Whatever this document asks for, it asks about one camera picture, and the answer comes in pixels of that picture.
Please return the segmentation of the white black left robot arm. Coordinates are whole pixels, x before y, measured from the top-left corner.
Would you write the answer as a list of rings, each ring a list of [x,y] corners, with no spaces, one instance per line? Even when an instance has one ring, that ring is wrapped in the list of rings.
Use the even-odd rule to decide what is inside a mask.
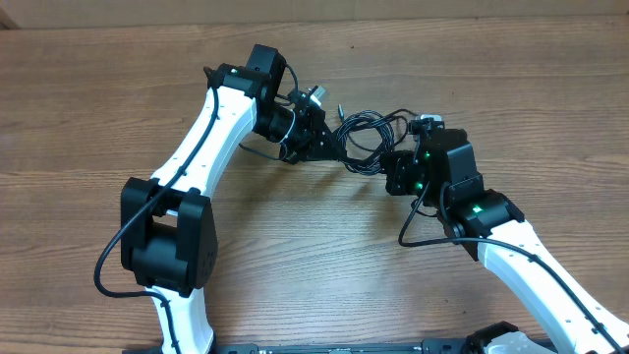
[[[217,258],[211,199],[235,150],[249,133],[280,147],[279,160],[332,157],[321,86],[278,89],[286,59],[257,44],[244,66],[204,70],[202,110],[175,152],[148,179],[121,192],[121,264],[152,299],[163,334],[157,353],[210,353],[214,332],[203,288]]]

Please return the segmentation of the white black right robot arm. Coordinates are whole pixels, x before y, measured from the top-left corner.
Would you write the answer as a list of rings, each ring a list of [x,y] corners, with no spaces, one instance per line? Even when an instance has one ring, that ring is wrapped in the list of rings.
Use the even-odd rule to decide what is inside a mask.
[[[391,195],[433,207],[444,244],[459,244],[495,274],[560,353],[625,353],[628,324],[608,311],[553,257],[505,195],[488,189],[463,130],[421,133],[413,150],[380,159]]]

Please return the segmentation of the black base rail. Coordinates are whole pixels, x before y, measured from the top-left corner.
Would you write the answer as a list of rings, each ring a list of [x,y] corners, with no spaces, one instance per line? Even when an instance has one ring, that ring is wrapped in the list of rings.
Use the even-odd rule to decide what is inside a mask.
[[[326,344],[263,346],[213,344],[208,354],[473,354],[488,349],[474,347],[466,339],[425,339],[416,343]]]

